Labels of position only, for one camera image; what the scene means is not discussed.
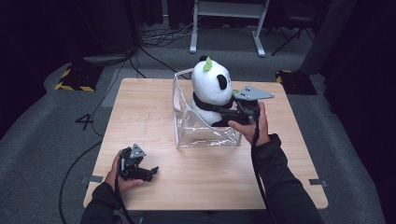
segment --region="black jacket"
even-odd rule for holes
[[[265,187],[266,199],[276,224],[323,223],[301,182],[288,167],[288,159],[281,149],[277,134],[271,141],[255,147],[255,162]],[[80,223],[111,223],[113,211],[120,209],[113,189],[102,183],[92,193]]]

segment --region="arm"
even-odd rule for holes
[[[113,165],[106,176],[105,182],[93,191],[92,200],[85,208],[80,223],[112,223],[114,209],[120,209],[114,190],[119,160],[120,152],[114,158]],[[144,183],[141,179],[125,181],[121,177],[118,177],[118,181],[120,194]]]
[[[301,182],[288,167],[288,159],[280,148],[276,134],[268,134],[268,122],[263,102],[260,107],[260,137],[253,151],[260,177],[265,187],[266,199],[277,224],[280,223],[323,223],[309,195]],[[241,125],[229,121],[234,128],[252,144],[255,124]]]

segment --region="light wood tabletop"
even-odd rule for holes
[[[190,80],[179,83],[192,89]],[[233,89],[241,90],[247,84],[275,94],[275,98],[261,100],[269,133],[279,135],[289,168],[301,180],[316,207],[327,207],[323,187],[309,183],[309,179],[318,179],[318,174],[282,86],[233,81]],[[123,195],[128,210],[265,208],[245,138],[240,147],[177,149],[172,89],[172,79],[125,78],[121,82],[92,175],[105,177],[118,151],[138,144],[147,153],[140,167],[160,169],[151,182]],[[98,185],[90,182],[84,206],[91,201]]]

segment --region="clear plastic bag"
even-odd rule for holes
[[[176,73],[173,83],[177,148],[240,146],[241,133],[230,127],[211,127],[190,108],[193,92],[191,80],[179,80],[178,77],[190,77],[191,72],[192,68]]]

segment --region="stuffed panda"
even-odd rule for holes
[[[193,109],[208,125],[227,127],[221,119],[219,108],[233,106],[233,87],[228,70],[209,57],[201,57],[192,70],[191,82]]]

